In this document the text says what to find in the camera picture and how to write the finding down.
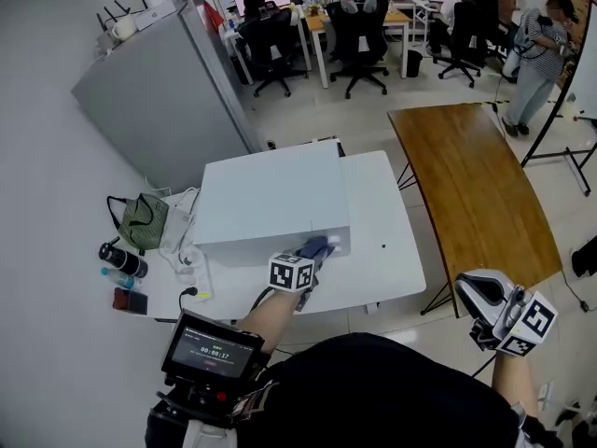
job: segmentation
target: white wall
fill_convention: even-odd
[[[70,94],[92,60],[95,11],[112,1],[0,0],[6,448],[143,446],[162,389],[169,326],[113,310],[97,257],[115,234],[105,196],[134,197],[145,185]]]

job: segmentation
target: tiled floor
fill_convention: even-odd
[[[391,44],[386,64],[389,77],[380,77],[388,87],[388,94],[367,82],[358,82],[352,99],[344,99],[348,80],[339,78],[323,90],[313,62],[309,79],[288,80],[292,91],[285,98],[275,84],[265,89],[258,99],[250,101],[253,107],[251,120],[262,139],[272,139],[279,147],[303,143],[313,138],[336,134],[348,155],[384,150],[392,163],[396,176],[406,163],[386,111],[390,109],[452,105],[493,101],[499,76],[490,69],[483,70],[476,88],[471,90],[465,78],[458,75],[444,80],[437,78],[440,65],[433,65],[424,58],[421,74],[416,79],[401,79],[398,74],[400,45]],[[337,63],[330,64],[331,71]],[[514,87],[505,81],[499,88],[498,100],[508,100]],[[553,100],[558,96],[555,91]],[[521,160],[533,143],[553,105],[546,105],[531,122],[531,135],[513,140],[508,138],[512,150]],[[490,105],[484,108],[495,119]],[[500,112],[506,105],[499,105]],[[582,148],[595,140],[595,131],[585,122],[568,122],[556,119],[539,152],[562,150],[564,147]],[[576,182],[574,173],[564,160],[530,162],[526,168],[535,192],[543,205],[562,256],[565,273],[570,285],[591,307],[597,307],[597,277],[577,279],[570,265],[570,250],[580,247],[597,235],[597,196],[586,198]],[[597,187],[597,157],[586,166],[590,183]],[[364,308],[355,307],[326,314],[302,315],[293,319],[281,349],[288,352],[304,350],[313,343],[350,331],[380,333],[419,350],[423,354],[457,370],[472,373],[489,358],[468,337],[470,317],[456,319],[451,306],[420,316],[420,311],[445,283],[445,273],[423,199],[418,187],[402,191],[423,262],[428,289],[419,295],[382,303],[379,311],[367,315]],[[546,343],[531,354],[535,384],[554,380],[554,398],[559,402],[580,399],[583,407],[590,405],[597,394],[597,348],[592,337],[597,335],[597,312],[584,314],[576,299],[565,287],[562,274],[544,281],[538,289],[550,299],[560,312],[557,326]],[[277,353],[276,359],[287,357]],[[480,379],[491,381],[491,369]],[[559,411],[547,408],[542,417],[550,425]]]

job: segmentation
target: desk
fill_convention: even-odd
[[[419,183],[453,299],[464,271],[497,269],[533,287],[562,269],[533,187],[480,105],[388,116]]]
[[[307,39],[305,38],[305,32],[302,28],[302,21],[305,19],[305,13],[302,11],[301,6],[296,6],[295,9],[298,12],[298,16],[300,20],[298,21],[297,28],[298,28],[298,38],[300,39],[300,45],[302,46],[302,54],[305,57],[305,64],[307,65],[307,71],[311,71],[311,58],[309,57],[309,50],[307,48]],[[236,48],[236,40],[240,38],[241,35],[237,32],[236,29],[229,29],[224,33],[222,37],[223,40],[230,40],[232,47],[234,48],[234,53],[236,57],[239,59],[239,63],[241,64],[241,68],[243,69],[244,76],[248,81],[249,85],[253,84],[253,79],[251,78],[251,74],[246,66],[246,62],[244,61],[243,54],[239,52]]]
[[[430,13],[434,13],[434,12],[439,12],[439,10],[435,7],[432,7],[432,5],[429,3],[429,0],[409,0],[412,2],[412,15],[414,17],[414,21],[415,23],[413,24],[413,30],[414,30],[414,25],[416,25],[417,21],[420,21],[423,24],[424,30],[423,30],[423,45],[426,46],[427,45],[427,33],[429,32],[429,14]]]
[[[315,16],[305,16],[307,20],[307,27],[312,35],[313,46],[315,47],[315,54],[317,55],[317,64],[319,65],[319,74],[321,76],[321,84],[324,88],[328,88],[326,64],[324,62],[324,54],[321,51],[321,42],[319,35],[324,33],[323,19],[328,16],[324,13],[319,13]],[[412,21],[400,10],[395,10],[393,13],[387,13],[383,26],[388,27],[402,27],[402,77],[407,77],[407,64],[409,62],[409,24]]]
[[[342,158],[351,220],[350,256],[328,259],[320,285],[302,314],[387,301],[425,289],[423,268],[396,178],[383,151]],[[166,201],[177,201],[171,196]],[[193,196],[185,200],[188,206]],[[149,265],[142,291],[147,315],[178,317],[178,294],[186,288],[157,250],[146,252]],[[226,268],[209,261],[215,296],[209,301],[183,298],[183,306],[217,320],[244,317],[267,285],[267,265]]]

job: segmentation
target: trash can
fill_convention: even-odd
[[[409,50],[409,63],[407,64],[407,77],[416,78],[419,75],[419,67],[423,55],[413,49]]]

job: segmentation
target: green bag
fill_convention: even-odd
[[[114,216],[110,200],[126,204],[122,221],[118,221]],[[118,233],[130,245],[141,250],[160,247],[161,234],[164,232],[168,216],[167,203],[151,194],[139,194],[135,201],[108,196],[106,201]]]

